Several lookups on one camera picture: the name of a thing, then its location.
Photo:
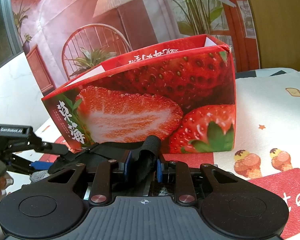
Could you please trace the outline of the printed room backdrop poster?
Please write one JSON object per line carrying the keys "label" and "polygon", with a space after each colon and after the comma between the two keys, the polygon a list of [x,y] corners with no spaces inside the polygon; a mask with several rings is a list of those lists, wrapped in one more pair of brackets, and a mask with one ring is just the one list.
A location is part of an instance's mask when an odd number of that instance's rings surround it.
{"label": "printed room backdrop poster", "polygon": [[11,7],[43,94],[111,52],[199,34],[227,43],[238,72],[260,67],[248,0],[11,0]]}

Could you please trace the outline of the grey knitted cloth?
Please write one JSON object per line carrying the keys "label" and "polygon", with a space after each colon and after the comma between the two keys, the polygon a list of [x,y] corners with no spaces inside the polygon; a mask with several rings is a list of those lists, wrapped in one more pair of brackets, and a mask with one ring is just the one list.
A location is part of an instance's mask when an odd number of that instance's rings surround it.
{"label": "grey knitted cloth", "polygon": [[30,175],[30,181],[31,183],[35,183],[35,182],[38,182],[42,179],[45,179],[47,177],[49,177],[49,173],[47,170],[42,170],[42,171],[36,171],[36,172],[33,172],[33,174]]}

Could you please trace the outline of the red strawberry cardboard box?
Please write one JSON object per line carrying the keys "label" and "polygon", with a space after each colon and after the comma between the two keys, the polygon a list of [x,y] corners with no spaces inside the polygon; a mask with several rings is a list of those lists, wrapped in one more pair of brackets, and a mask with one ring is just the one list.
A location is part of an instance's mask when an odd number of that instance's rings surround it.
{"label": "red strawberry cardboard box", "polygon": [[98,63],[43,97],[75,149],[153,135],[167,154],[230,151],[236,130],[229,45],[210,35],[157,43]]}

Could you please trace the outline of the cartoon print tablecloth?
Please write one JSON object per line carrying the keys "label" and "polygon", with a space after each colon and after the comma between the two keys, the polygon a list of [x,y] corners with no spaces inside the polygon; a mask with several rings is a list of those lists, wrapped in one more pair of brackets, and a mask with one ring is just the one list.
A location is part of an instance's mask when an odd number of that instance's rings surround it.
{"label": "cartoon print tablecloth", "polygon": [[[168,154],[198,168],[196,205],[154,197],[159,141],[63,156],[0,203],[6,239],[300,239],[300,72],[236,81],[235,148]],[[131,150],[109,205],[90,205],[98,165]]]}

